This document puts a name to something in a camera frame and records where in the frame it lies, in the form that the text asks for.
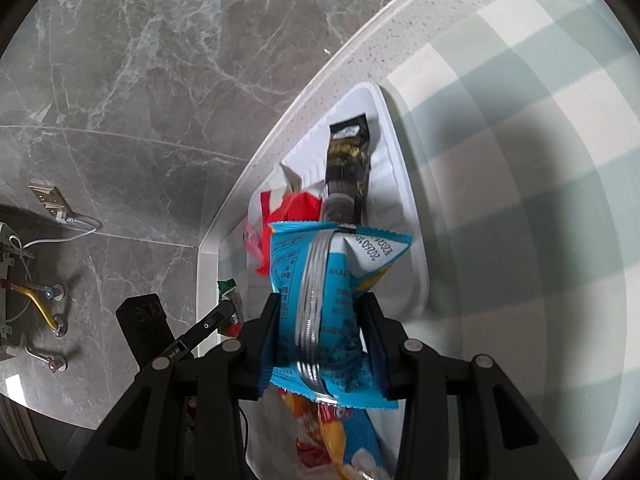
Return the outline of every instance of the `power outlet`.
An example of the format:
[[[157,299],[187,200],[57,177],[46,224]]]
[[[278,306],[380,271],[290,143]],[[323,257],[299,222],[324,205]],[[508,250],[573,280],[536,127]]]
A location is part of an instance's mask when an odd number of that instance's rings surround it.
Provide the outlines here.
[[[56,186],[31,182],[29,189],[53,217],[58,216],[58,213],[63,216],[71,215],[72,211],[69,204],[66,203],[65,198]]]

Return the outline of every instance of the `gray marble surface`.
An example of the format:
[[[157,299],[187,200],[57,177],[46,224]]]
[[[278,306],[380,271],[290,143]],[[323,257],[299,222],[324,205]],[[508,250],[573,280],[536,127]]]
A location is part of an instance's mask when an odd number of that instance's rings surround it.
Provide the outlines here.
[[[0,221],[7,221],[24,242],[76,233],[12,217],[0,216]],[[63,301],[46,304],[52,314],[60,312],[67,318],[69,329],[63,338],[56,338],[32,306],[12,324],[10,339],[17,343],[25,333],[34,347],[64,355],[68,369],[52,374],[46,364],[21,352],[0,363],[0,393],[7,394],[6,378],[19,374],[27,407],[96,428],[138,371],[116,309],[129,296],[155,292],[174,335],[184,333],[195,321],[197,250],[98,234],[32,249],[34,281],[66,288]],[[24,283],[19,262],[12,276]],[[25,298],[10,292],[7,303],[8,315],[13,316]]]
[[[108,234],[194,246],[325,62],[390,0],[40,0],[0,59],[0,203],[57,184]]]
[[[201,251],[217,252],[220,235],[224,238],[242,221],[252,193],[271,173],[273,161],[282,160],[351,88],[362,81],[383,81],[437,35],[494,1],[395,0],[386,6],[327,62],[285,111],[258,148],[250,170],[238,178]]]

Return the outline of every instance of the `plastic tray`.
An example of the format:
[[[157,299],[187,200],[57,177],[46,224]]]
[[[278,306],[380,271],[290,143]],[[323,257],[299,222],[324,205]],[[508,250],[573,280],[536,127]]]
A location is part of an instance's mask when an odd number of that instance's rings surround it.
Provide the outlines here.
[[[409,174],[380,88],[370,82],[354,86],[300,139],[282,166],[298,177],[301,188],[324,180],[329,125],[362,113],[371,135],[367,224],[414,236],[411,250],[393,264],[373,291],[386,316],[409,320],[424,309],[429,274]]]

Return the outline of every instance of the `green checkered tablecloth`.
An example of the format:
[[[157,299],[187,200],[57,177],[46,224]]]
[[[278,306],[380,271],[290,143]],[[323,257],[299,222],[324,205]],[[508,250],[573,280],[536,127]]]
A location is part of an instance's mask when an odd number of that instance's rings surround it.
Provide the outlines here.
[[[580,478],[600,480],[640,420],[638,53],[603,0],[497,0],[381,86],[431,279],[407,332],[492,355]],[[241,228],[219,276],[251,287]],[[290,478],[278,443],[297,429],[278,401],[247,407],[250,449]],[[400,416],[373,417],[392,450]]]

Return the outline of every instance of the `metal pipe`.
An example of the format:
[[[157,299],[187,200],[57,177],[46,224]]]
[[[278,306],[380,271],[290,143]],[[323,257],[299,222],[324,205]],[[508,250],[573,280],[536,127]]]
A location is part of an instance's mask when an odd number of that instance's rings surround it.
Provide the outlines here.
[[[44,304],[42,303],[42,301],[40,301],[40,298],[38,297],[38,295],[35,292],[33,292],[30,288],[26,288],[25,286],[15,285],[15,283],[11,284],[11,289],[15,290],[16,292],[19,292],[23,296],[26,296],[31,301],[33,301],[35,306],[38,307],[38,310],[42,314],[42,317],[44,318],[44,321],[47,322],[47,324],[53,330],[53,332],[58,332],[60,327],[56,323],[56,320],[54,320],[51,317],[51,314],[47,310],[47,307],[44,306]]]
[[[27,288],[31,290],[37,290],[39,292],[44,292],[44,285],[36,285],[35,283],[27,283]]]
[[[44,355],[40,355],[36,352],[33,351],[33,349],[29,346],[29,343],[27,343],[26,338],[24,338],[22,341],[22,348],[24,349],[25,352],[27,352],[28,355],[30,355],[31,357],[35,357],[36,359],[39,359],[40,361],[43,361],[46,364],[49,364],[49,361],[51,361],[50,357],[44,357]]]

